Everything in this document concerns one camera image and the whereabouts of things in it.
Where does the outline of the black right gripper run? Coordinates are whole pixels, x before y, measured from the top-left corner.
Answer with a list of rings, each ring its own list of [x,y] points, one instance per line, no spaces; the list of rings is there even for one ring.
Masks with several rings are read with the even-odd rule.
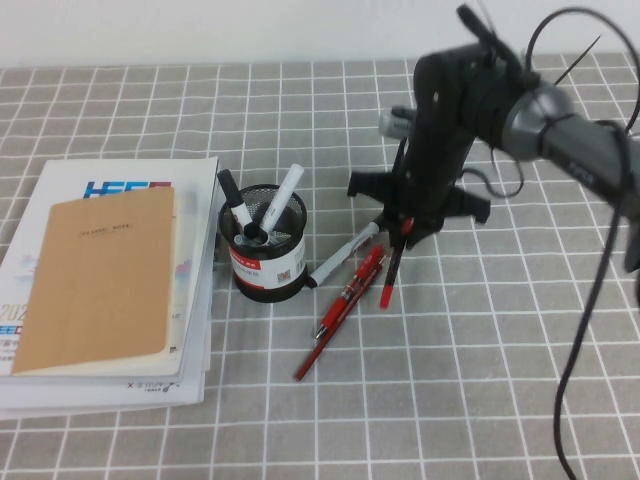
[[[421,57],[414,69],[416,113],[389,172],[353,172],[348,195],[383,204],[381,228],[391,248],[404,242],[405,221],[413,222],[405,248],[437,234],[449,217],[487,222],[491,202],[456,186],[475,136],[463,126],[465,81],[487,51],[478,44]]]

